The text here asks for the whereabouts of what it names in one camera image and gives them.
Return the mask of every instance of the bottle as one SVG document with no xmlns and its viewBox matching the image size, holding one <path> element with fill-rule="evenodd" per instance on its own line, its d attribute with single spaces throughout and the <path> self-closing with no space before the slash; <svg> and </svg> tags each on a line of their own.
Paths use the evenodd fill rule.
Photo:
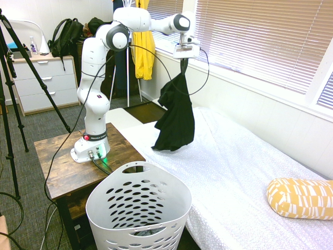
<svg viewBox="0 0 333 250">
<path fill-rule="evenodd" d="M 34 55 L 38 54 L 37 44 L 35 43 L 33 36 L 30 37 L 30 49 L 32 54 Z"/>
</svg>

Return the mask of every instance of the white dresser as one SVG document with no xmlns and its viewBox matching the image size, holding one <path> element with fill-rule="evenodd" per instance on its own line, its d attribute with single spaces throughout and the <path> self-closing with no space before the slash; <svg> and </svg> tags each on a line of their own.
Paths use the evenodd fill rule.
<svg viewBox="0 0 333 250">
<path fill-rule="evenodd" d="M 59 108 L 79 104 L 72 56 L 63 58 L 66 70 L 63 69 L 60 58 L 53 57 L 51 53 L 46 56 L 33 55 L 30 60 Z M 15 59 L 14 68 L 17 75 L 14 82 L 23 115 L 53 109 L 25 59 Z"/>
</svg>

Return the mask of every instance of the black backpack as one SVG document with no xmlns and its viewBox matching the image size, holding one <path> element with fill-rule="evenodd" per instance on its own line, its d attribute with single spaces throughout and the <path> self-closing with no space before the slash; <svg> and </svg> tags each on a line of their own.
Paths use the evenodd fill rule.
<svg viewBox="0 0 333 250">
<path fill-rule="evenodd" d="M 56 39 L 57 33 L 63 23 L 65 24 L 60 33 L 60 36 L 58 39 Z M 76 73 L 80 72 L 78 47 L 76 45 L 76 42 L 80 39 L 82 33 L 83 33 L 83 25 L 79 23 L 77 18 L 74 18 L 73 20 L 65 19 L 61 21 L 60 24 L 58 24 L 58 26 L 54 30 L 52 40 L 49 40 L 47 43 L 52 55 L 54 57 L 60 57 L 62 64 L 63 64 L 62 60 L 63 56 L 71 55 L 74 57 Z"/>
</svg>

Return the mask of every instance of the patterned pillow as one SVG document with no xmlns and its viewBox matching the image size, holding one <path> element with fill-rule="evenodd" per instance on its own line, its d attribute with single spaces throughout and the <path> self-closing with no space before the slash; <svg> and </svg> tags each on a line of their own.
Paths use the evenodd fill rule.
<svg viewBox="0 0 333 250">
<path fill-rule="evenodd" d="M 333 181 L 274 179 L 268 185 L 267 200 L 284 217 L 333 219 Z"/>
</svg>

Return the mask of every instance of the bed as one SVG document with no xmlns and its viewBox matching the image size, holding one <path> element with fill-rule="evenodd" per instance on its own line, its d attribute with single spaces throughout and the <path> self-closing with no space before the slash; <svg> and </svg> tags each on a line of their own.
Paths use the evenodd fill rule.
<svg viewBox="0 0 333 250">
<path fill-rule="evenodd" d="M 333 249 L 333 221 L 281 217 L 266 188 L 275 178 L 323 179 L 247 129 L 194 108 L 195 139 L 181 149 L 153 151 L 155 123 L 121 130 L 146 160 L 191 190 L 186 227 L 202 250 Z"/>
</svg>

